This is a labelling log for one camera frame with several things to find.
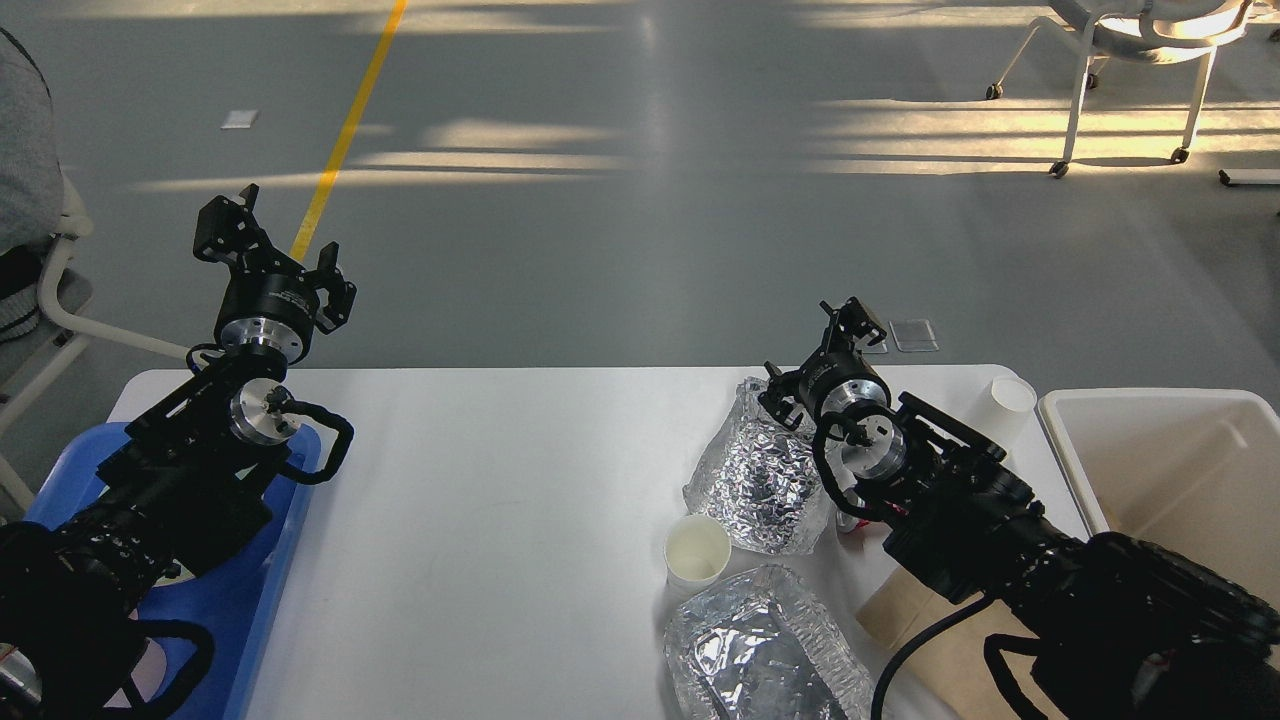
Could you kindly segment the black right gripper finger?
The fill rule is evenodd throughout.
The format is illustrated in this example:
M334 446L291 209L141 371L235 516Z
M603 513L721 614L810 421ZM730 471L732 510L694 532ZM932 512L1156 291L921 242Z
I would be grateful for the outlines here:
M820 351L884 351L888 333L859 299L850 297L840 307L823 300L819 307L828 316Z
M782 372L774 364L763 366L768 377L765 388L756 396L759 405L776 424L786 430L797 430L812 420L810 409L801 397L810 368L801 365L791 372Z

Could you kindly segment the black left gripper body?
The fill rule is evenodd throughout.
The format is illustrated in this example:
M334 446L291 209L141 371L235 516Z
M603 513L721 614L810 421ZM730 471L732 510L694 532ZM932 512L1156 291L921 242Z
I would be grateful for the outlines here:
M317 310L319 291L302 275L233 268L214 340L223 348L262 345L293 365L311 348Z

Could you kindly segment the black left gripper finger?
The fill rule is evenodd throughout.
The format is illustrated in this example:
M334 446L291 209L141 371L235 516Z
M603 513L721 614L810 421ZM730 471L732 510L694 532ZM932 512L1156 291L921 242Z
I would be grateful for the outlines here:
M324 245L317 265L302 274L303 284L317 295L314 320L323 334L332 334L349 320L357 295L355 283L347 281L339 268L339 251L338 242Z
M276 250L253 214L260 186L250 183L239 200L218 195L198 213L193 256L220 263L230 274L268 274L276 269Z

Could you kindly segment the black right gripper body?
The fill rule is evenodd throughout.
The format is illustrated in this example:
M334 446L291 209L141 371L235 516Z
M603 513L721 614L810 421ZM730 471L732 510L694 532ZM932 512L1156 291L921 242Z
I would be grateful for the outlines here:
M859 404L888 407L890 388L856 350L817 350L800 368L796 396L812 419Z

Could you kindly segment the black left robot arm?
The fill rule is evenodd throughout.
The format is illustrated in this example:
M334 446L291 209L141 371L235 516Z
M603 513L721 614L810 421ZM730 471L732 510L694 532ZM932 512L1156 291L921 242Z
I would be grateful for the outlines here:
M68 521L3 528L3 716L168 719L211 671L215 635L140 606L163 579L232 560L273 519L284 477L330 480L355 439L342 415L285 388L315 333L352 313L356 286L323 247L305 268L275 249L253 209L218 195L200 211L193 255L224 263L218 356L127 425L96 471L105 491Z

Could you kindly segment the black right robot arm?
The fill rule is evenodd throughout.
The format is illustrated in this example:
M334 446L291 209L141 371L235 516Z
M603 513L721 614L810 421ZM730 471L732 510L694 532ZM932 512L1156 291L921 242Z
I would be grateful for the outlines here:
M1005 605L1028 635L987 635L995 687L1020 719L1043 712L1006 657L1070 719L1275 719L1277 611L1245 588L1156 543L1116 532L1078 539L1053 527L1006 451L909 392L892 396L863 350L884 341L858 299L795 370L767 363L759 404L787 430L814 421L812 456L836 507L886 524L884 552L955 606L897 650L890 683L929 641Z

